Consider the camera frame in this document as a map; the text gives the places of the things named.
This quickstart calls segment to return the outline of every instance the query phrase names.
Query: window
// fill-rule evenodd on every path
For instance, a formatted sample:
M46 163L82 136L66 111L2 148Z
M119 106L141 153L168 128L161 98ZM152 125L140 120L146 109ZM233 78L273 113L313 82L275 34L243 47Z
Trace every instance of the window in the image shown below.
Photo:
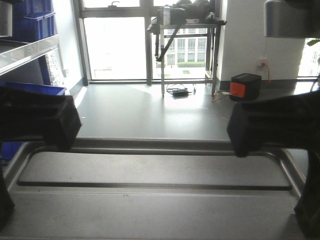
M194 62L195 61L195 53L188 53L188 62Z
M299 77L317 76L320 72L318 59L320 56L320 44L308 46L307 43L313 38L307 38L304 42L302 58L299 67Z
M186 29L180 29L177 34L186 34Z
M198 39L198 50L206 50L207 39L200 38Z
M175 55L174 54L168 54L168 59L167 59L167 64L168 65L175 65L176 61L175 61Z
M168 35L172 35L174 33L174 29L167 29Z
M168 48L168 51L171 51L171 52L174 52L175 51L175 42L176 40L175 39L173 39L173 41L172 41L172 43L171 43L171 45L170 45L170 47Z
M311 62L313 64L317 63L318 62L318 53L316 51L313 52L313 56L312 56L312 60Z
M185 61L185 54L184 53L178 53L178 63L182 63Z
M185 39L178 39L178 51L185 50Z
M196 49L196 39L190 38L188 39L188 50L195 50Z
M93 80L147 77L143 17L118 17L116 23L109 17L90 17L84 19L84 26ZM136 37L129 41L128 36ZM134 56L134 63L124 62L128 53Z
M206 28L199 28L199 33L200 34L206 34L207 33L207 29Z
M189 34L195 34L196 29L195 28L189 28Z
M205 61L205 57L206 57L206 54L204 52L199 52L197 61L198 62L204 62Z

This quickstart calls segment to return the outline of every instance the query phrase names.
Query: gray cylinder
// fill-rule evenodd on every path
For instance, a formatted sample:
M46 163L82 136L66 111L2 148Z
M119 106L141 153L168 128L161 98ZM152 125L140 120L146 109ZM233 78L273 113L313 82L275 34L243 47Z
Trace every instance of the gray cylinder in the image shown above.
M310 2L267 0L264 13L267 37L308 38L312 35Z

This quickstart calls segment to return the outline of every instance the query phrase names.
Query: gray metal surface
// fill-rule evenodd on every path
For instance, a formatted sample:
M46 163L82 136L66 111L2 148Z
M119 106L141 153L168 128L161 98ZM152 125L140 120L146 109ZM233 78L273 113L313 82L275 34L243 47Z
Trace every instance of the gray metal surface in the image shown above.
M57 49L58 35L54 35L12 50L0 53L0 75L35 60Z
M281 149L235 158L227 141L84 138L54 151L25 144L6 169L16 207L0 239L304 239Z
M289 189L279 164L270 156L141 155L39 152L19 184L68 186L272 187Z

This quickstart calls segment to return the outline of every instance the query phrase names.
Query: blue crate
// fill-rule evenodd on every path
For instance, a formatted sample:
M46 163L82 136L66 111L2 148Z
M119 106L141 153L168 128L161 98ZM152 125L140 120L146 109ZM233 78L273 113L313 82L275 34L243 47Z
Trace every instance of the blue crate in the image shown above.
M65 95L67 90L65 87L38 85L31 83L20 83L20 82L8 82L0 80L0 86L24 90L33 93L46 94L46 95ZM1 160L11 160L23 142L4 142L0 151Z
M52 0L24 0L13 5L13 16L23 18L33 14L51 13L52 6Z
M55 34L55 12L35 13L13 20L12 37L21 42L36 42Z
M0 159L5 161L11 160L22 144L23 142L4 142L0 149Z
M65 87L59 86L48 86L48 85L38 85L31 83L20 83L20 82L8 82L0 80L0 86L19 89L28 92L38 93L38 94L47 94L47 95L65 95L67 90Z

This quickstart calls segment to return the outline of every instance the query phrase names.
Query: metal shelf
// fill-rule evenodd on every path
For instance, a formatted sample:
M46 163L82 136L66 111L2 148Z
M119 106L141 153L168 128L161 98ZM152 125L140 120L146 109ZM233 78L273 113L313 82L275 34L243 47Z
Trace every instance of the metal shelf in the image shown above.
M58 35L17 47L17 43L0 42L0 75L10 72L32 60L35 60L59 47Z

